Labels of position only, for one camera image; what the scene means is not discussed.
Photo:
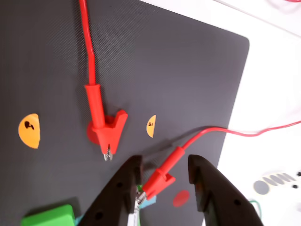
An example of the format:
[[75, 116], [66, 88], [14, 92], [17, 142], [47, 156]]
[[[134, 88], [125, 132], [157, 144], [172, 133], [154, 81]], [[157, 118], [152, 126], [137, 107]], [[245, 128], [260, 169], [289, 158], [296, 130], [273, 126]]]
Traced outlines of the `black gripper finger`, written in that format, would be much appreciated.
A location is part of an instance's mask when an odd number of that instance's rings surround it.
[[188, 156], [189, 182], [207, 226], [262, 226], [253, 205], [206, 158]]
[[130, 157], [96, 197], [80, 221], [82, 226], [126, 226], [134, 213], [137, 186], [142, 181], [141, 155]]

